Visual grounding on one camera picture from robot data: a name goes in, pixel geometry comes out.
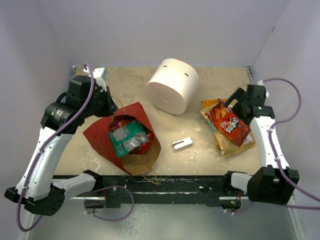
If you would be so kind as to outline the red white snack packet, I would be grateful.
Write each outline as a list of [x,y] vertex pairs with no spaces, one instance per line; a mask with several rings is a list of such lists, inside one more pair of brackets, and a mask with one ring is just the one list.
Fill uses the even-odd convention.
[[251,128],[236,116],[228,106],[225,106],[221,99],[218,99],[218,103],[205,115],[218,131],[238,147],[243,144],[251,131]]

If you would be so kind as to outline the red paper bag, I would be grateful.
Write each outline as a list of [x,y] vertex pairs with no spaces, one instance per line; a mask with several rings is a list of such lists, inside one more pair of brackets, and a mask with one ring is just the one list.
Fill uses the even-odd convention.
[[156,176],[154,180],[145,176],[155,170],[161,144],[139,102],[122,107],[113,116],[97,120],[83,134],[99,155],[127,174],[160,184]]

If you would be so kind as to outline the tan snack bag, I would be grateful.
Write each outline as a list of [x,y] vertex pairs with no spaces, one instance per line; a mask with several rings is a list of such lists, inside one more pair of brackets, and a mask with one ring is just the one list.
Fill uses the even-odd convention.
[[223,133],[217,130],[209,120],[208,116],[206,115],[206,112],[208,112],[212,108],[213,108],[213,105],[204,107],[199,112],[204,117],[210,129],[212,130],[213,137],[215,140],[215,146],[218,150],[220,150],[220,153],[222,156],[228,157],[228,156],[236,155],[256,146],[256,140],[252,132],[250,132],[247,135],[246,139],[244,140],[241,146],[237,146],[230,139],[228,139]]

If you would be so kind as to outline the orange kettle chips bag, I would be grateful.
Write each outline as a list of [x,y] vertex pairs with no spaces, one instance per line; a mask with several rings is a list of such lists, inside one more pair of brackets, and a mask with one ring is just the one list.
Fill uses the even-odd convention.
[[201,103],[204,108],[207,108],[209,106],[215,106],[216,104],[219,103],[219,100],[218,99],[202,100]]

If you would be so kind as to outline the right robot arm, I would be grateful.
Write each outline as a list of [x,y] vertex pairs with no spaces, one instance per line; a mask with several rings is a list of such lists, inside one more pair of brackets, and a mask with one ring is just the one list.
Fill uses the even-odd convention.
[[228,106],[236,101],[231,110],[250,127],[255,137],[260,169],[254,175],[228,171],[222,190],[228,196],[241,190],[252,202],[286,205],[295,189],[289,181],[297,184],[300,176],[290,168],[282,153],[274,126],[275,114],[271,106],[265,105],[266,98],[264,86],[249,84],[246,89],[239,87],[224,103]]

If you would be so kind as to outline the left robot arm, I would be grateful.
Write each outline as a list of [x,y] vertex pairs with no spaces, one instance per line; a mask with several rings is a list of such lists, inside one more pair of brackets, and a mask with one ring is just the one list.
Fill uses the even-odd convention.
[[46,107],[28,168],[16,186],[6,189],[5,198],[32,214],[52,216],[64,201],[87,192],[91,196],[101,194],[102,177],[91,170],[61,183],[53,183],[52,179],[62,153],[85,119],[110,117],[117,110],[102,78],[91,82],[89,76],[73,77],[68,90]]

